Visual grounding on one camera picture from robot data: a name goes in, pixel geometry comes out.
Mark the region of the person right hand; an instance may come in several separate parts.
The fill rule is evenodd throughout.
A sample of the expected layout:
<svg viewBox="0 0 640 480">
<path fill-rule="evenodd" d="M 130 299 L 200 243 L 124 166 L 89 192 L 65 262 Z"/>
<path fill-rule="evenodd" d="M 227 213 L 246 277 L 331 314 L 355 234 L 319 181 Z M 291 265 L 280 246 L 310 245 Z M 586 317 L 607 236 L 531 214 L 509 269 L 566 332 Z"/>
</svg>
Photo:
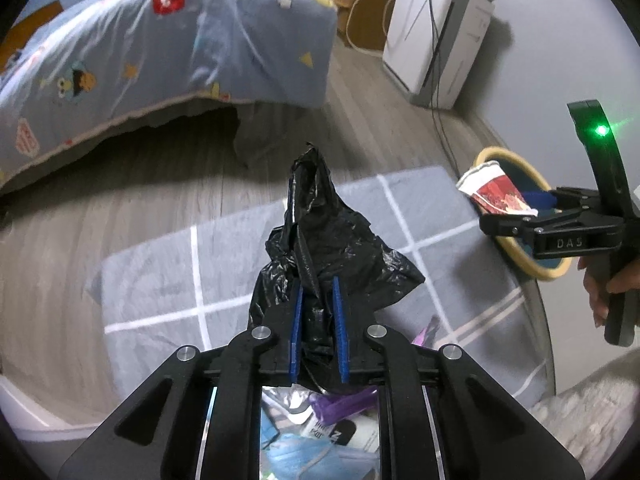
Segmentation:
<svg viewBox="0 0 640 480">
<path fill-rule="evenodd" d="M 589 296 L 594 326 L 599 328 L 608 318 L 608 300 L 612 295 L 640 289 L 640 263 L 636 259 L 609 280 L 604 280 L 594 273 L 593 260 L 593 257 L 580 258 L 577 269 L 585 272 L 582 284 Z"/>
</svg>

